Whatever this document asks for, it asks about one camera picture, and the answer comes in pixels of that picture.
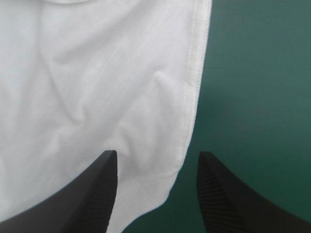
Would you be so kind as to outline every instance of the white fabric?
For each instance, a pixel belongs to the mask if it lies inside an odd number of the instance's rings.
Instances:
[[[118,152],[108,228],[162,204],[190,142],[210,0],[0,1],[0,221]]]

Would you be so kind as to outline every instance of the green background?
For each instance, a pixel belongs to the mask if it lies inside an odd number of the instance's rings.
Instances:
[[[214,0],[197,119],[166,203],[125,233],[204,233],[201,150],[311,222],[311,1]]]

